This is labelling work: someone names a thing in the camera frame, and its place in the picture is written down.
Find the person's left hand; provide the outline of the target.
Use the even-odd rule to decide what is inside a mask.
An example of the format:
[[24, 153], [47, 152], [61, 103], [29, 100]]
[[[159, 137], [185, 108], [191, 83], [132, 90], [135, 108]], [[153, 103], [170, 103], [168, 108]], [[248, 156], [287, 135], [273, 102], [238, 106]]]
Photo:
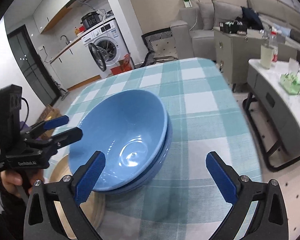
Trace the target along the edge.
[[[33, 185], [36, 180], [44, 181], [44, 170], [37, 170], [30, 177], [30, 184]], [[20, 174], [15, 171], [2, 171], [0, 172], [0, 178], [4, 188], [8, 193], [15, 195], [18, 198], [21, 198], [21, 195], [17, 189], [18, 186], [23, 184], [23, 180]]]

